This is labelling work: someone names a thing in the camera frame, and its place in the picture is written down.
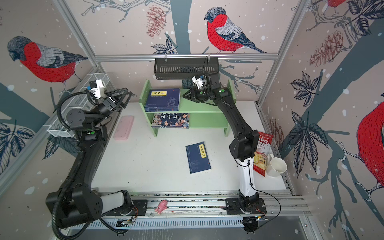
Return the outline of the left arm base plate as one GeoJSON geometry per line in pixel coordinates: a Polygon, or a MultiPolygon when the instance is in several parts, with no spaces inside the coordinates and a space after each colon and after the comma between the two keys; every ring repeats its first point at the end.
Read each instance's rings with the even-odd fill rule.
{"type": "Polygon", "coordinates": [[[111,210],[107,216],[113,217],[139,217],[145,216],[147,211],[147,200],[132,200],[130,207],[122,206],[117,209],[111,210]]]}

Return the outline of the green wooden shelf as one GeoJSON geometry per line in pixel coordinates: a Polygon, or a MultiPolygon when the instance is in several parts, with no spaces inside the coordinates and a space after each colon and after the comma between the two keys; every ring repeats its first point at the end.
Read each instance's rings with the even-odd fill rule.
{"type": "Polygon", "coordinates": [[[153,118],[155,115],[160,114],[189,114],[189,128],[190,129],[223,129],[224,136],[227,137],[230,132],[230,125],[225,118],[222,111],[217,106],[207,104],[194,103],[192,101],[181,98],[179,101],[178,111],[154,111],[148,112],[145,110],[145,105],[151,94],[151,82],[146,80],[143,90],[139,98],[139,104],[146,117],[146,120],[151,127],[152,134],[156,137],[161,127],[155,127],[153,118]]]}

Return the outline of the aluminium mounting rail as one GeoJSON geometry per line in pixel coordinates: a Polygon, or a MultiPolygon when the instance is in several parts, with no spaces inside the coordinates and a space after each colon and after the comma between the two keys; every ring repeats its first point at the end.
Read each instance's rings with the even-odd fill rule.
{"type": "MultiPolygon", "coordinates": [[[[267,218],[274,216],[311,216],[308,205],[303,197],[293,196],[287,191],[259,193],[264,199],[267,218]]],[[[224,192],[164,192],[164,193],[135,193],[130,195],[132,200],[147,200],[146,215],[148,218],[192,218],[192,217],[221,217],[229,216],[222,207],[225,199],[237,199],[239,194],[234,191],[224,192]],[[161,214],[155,212],[162,200],[168,201],[168,208],[161,214]]],[[[234,216],[263,216],[263,215],[234,215],[234,216]]]]}

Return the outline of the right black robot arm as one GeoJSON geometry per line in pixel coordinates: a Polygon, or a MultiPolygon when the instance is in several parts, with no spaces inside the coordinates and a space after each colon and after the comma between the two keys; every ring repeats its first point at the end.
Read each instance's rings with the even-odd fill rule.
{"type": "Polygon", "coordinates": [[[229,150],[242,175],[238,209],[250,214],[260,203],[259,193],[254,188],[254,177],[251,174],[259,132],[247,124],[236,106],[232,91],[221,84],[217,73],[193,76],[192,86],[183,94],[183,98],[195,103],[214,105],[224,114],[234,135],[229,150]]]}

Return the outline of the illustrated Chinese history book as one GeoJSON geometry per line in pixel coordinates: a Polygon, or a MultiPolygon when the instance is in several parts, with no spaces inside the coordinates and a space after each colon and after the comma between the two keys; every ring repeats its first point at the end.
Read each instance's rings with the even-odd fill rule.
{"type": "Polygon", "coordinates": [[[151,120],[152,128],[188,129],[189,113],[158,113],[151,120]]]}

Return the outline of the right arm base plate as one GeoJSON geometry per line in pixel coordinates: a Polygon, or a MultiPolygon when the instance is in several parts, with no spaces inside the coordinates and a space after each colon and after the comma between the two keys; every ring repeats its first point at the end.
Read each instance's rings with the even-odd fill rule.
{"type": "Polygon", "coordinates": [[[264,199],[259,199],[250,205],[241,203],[239,198],[237,199],[225,199],[225,206],[222,207],[228,215],[266,215],[266,205],[264,199]]]}

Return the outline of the white mesh wall tray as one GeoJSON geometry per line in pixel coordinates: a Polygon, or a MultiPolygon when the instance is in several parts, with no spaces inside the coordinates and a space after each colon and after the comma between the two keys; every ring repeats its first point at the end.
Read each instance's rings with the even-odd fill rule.
{"type": "MultiPolygon", "coordinates": [[[[107,76],[107,74],[103,73],[95,73],[95,74],[90,74],[87,75],[86,78],[86,83],[81,84],[80,91],[84,91],[89,89],[90,82],[96,81],[96,80],[101,80],[103,82],[104,87],[110,89],[110,79],[107,76]]],[[[65,103],[62,105],[62,117],[64,121],[66,122],[67,125],[69,125],[66,117],[67,114],[70,110],[74,109],[81,109],[85,111],[90,111],[93,108],[93,105],[88,101],[88,98],[86,95],[78,95],[70,98],[69,100],[65,101],[65,103]]],[[[48,130],[47,132],[52,135],[53,137],[63,137],[63,138],[73,138],[74,137],[74,132],[71,130],[66,129],[65,127],[62,126],[61,122],[56,118],[50,125],[48,125],[48,130]]]]}

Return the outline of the navy booklet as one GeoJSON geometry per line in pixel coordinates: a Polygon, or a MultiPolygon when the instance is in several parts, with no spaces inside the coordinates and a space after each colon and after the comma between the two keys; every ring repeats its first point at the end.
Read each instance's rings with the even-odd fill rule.
{"type": "Polygon", "coordinates": [[[190,174],[211,169],[206,146],[204,142],[186,146],[190,174]]]}
{"type": "Polygon", "coordinates": [[[150,90],[145,104],[145,111],[179,111],[180,96],[180,89],[150,90]]]}

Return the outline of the red Chuba chips bag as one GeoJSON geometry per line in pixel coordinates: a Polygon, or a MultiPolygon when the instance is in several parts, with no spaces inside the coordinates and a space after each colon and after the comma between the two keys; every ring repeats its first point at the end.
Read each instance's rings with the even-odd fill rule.
{"type": "Polygon", "coordinates": [[[266,175],[268,154],[271,150],[273,135],[259,132],[259,141],[255,151],[253,169],[263,177],[266,175]]]}

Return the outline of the pink pencil case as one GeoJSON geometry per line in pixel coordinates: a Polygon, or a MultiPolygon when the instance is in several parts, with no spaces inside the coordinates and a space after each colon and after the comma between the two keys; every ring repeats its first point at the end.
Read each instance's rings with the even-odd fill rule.
{"type": "Polygon", "coordinates": [[[134,119],[134,116],[121,117],[114,134],[114,140],[125,141],[129,138],[134,119]]]}

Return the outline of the pink pig toy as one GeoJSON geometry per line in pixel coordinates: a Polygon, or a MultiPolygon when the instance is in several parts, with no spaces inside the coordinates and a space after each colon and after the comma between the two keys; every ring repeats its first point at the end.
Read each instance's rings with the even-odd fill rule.
{"type": "Polygon", "coordinates": [[[168,201],[167,200],[162,200],[158,206],[155,209],[155,212],[157,214],[161,214],[164,210],[168,208],[168,201]]]}

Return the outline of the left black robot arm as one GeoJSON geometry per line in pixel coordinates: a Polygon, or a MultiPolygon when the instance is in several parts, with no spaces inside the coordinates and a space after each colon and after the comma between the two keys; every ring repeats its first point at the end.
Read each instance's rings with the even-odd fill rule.
{"type": "Polygon", "coordinates": [[[98,100],[89,90],[77,92],[61,99],[57,116],[67,130],[75,134],[75,146],[79,148],[74,164],[60,188],[49,193],[46,205],[52,214],[52,229],[59,240],[74,240],[96,220],[100,220],[116,234],[125,234],[106,224],[103,216],[113,211],[138,215],[128,191],[121,190],[105,196],[92,191],[91,183],[100,164],[108,141],[108,131],[102,122],[113,112],[125,109],[132,92],[127,88],[106,92],[98,100]],[[94,106],[91,111],[72,109],[67,117],[62,116],[62,105],[69,99],[85,95],[94,106]]]}

